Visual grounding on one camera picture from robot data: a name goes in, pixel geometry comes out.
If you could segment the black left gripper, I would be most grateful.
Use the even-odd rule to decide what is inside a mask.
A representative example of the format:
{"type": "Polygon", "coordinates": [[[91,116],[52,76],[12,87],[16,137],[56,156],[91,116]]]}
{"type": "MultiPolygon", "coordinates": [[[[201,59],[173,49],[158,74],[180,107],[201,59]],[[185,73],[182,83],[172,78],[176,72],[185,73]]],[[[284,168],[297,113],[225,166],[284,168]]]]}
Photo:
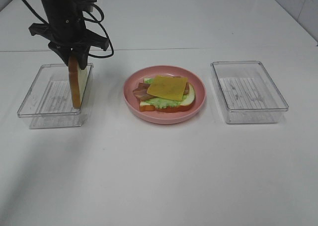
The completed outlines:
{"type": "MultiPolygon", "coordinates": [[[[75,55],[79,68],[87,66],[90,46],[107,50],[109,39],[98,35],[86,28],[85,22],[93,19],[83,16],[81,4],[86,2],[96,3],[97,0],[41,0],[48,23],[33,23],[29,27],[30,34],[40,35],[50,40],[48,47],[56,53],[66,66],[69,65],[69,57],[72,52],[75,55]]],[[[95,5],[101,18],[104,18],[102,10],[95,5]]]]}

